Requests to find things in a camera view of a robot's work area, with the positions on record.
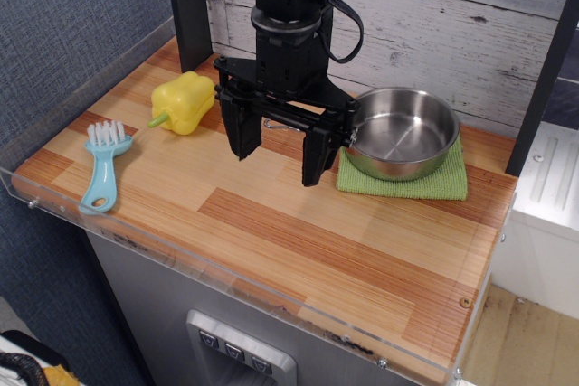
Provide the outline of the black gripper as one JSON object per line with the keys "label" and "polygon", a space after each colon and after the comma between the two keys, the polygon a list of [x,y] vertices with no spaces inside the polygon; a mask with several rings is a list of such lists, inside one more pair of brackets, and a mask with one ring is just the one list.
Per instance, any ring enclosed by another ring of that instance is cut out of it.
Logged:
{"label": "black gripper", "polygon": [[327,68],[333,24],[329,19],[284,23],[255,19],[256,56],[219,57],[216,87],[230,148],[239,160],[261,145],[261,122],[271,118],[305,133],[302,183],[319,183],[341,146],[355,134],[359,105],[334,85]]}

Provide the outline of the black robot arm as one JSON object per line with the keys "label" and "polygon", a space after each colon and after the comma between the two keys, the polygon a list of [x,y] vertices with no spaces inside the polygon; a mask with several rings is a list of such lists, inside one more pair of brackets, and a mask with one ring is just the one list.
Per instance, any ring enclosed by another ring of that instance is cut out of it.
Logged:
{"label": "black robot arm", "polygon": [[350,146],[359,103],[333,84],[330,62],[352,61],[331,51],[333,15],[340,11],[361,26],[360,16],[342,0],[255,0],[253,60],[219,57],[216,87],[232,151],[244,159],[261,145],[265,118],[304,132],[302,183],[318,184],[339,149]]}

